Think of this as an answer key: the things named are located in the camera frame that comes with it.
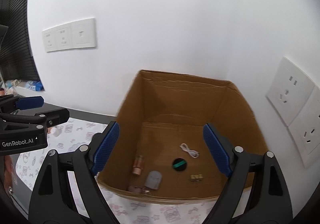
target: white switch plate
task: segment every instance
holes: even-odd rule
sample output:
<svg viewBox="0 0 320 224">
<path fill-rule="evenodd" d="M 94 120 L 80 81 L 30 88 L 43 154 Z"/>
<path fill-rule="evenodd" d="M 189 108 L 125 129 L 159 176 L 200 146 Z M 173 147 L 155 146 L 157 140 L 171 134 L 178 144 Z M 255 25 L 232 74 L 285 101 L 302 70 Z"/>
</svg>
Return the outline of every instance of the white switch plate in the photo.
<svg viewBox="0 0 320 224">
<path fill-rule="evenodd" d="M 282 58 L 267 98 L 289 126 L 314 87 L 313 81 L 301 69 L 287 58 Z"/>
<path fill-rule="evenodd" d="M 303 164 L 308 167 L 320 157 L 320 89 L 316 86 L 307 103 L 289 125 Z"/>
<path fill-rule="evenodd" d="M 95 20 L 86 19 L 71 22 L 73 47 L 95 47 Z"/>
<path fill-rule="evenodd" d="M 96 47 L 95 19 L 85 19 L 42 31 L 47 52 L 80 47 Z"/>
<path fill-rule="evenodd" d="M 53 29 L 42 31 L 43 44 L 47 52 L 57 50 L 57 44 L 54 34 L 55 31 Z"/>
</svg>

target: black round object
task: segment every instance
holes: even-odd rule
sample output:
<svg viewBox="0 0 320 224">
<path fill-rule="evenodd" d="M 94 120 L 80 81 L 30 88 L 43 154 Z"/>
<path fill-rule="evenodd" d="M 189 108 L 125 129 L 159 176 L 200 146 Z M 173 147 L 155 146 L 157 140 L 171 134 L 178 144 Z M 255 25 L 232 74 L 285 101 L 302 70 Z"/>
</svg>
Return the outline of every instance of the black round object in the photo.
<svg viewBox="0 0 320 224">
<path fill-rule="evenodd" d="M 187 168 L 187 162 L 185 159 L 177 158 L 172 162 L 172 168 L 176 171 L 184 171 Z"/>
</svg>

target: blue package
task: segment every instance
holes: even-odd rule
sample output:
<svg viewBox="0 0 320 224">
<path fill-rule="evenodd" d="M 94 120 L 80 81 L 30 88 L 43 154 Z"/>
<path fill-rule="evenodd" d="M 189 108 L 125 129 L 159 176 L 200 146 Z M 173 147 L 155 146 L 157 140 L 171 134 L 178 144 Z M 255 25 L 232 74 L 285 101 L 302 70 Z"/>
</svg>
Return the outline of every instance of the blue package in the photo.
<svg viewBox="0 0 320 224">
<path fill-rule="evenodd" d="M 5 86 L 6 86 L 7 88 L 11 88 L 11 87 L 12 87 L 11 80 L 7 80 L 7 81 L 5 82 Z"/>
<path fill-rule="evenodd" d="M 43 90 L 43 85 L 40 81 L 27 81 L 25 88 L 31 89 L 33 91 Z"/>
</svg>

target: person's hand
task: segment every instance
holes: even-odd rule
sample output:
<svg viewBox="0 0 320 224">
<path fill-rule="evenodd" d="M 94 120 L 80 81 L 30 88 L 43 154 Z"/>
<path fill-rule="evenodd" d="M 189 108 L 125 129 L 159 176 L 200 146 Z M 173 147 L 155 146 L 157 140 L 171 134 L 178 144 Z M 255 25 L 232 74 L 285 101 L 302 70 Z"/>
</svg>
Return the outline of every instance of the person's hand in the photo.
<svg viewBox="0 0 320 224">
<path fill-rule="evenodd" d="M 9 194 L 9 187 L 12 187 L 12 172 L 14 171 L 10 155 L 4 157 L 4 189 Z"/>
</svg>

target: light switch panel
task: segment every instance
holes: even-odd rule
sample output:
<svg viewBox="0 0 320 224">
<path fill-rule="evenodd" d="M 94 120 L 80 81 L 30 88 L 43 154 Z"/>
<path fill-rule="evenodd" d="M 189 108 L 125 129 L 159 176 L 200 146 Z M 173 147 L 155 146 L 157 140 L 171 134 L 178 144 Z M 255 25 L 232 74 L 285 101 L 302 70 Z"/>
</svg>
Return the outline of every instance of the light switch panel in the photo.
<svg viewBox="0 0 320 224">
<path fill-rule="evenodd" d="M 95 20 L 86 19 L 71 22 L 73 47 L 95 47 Z"/>
</svg>

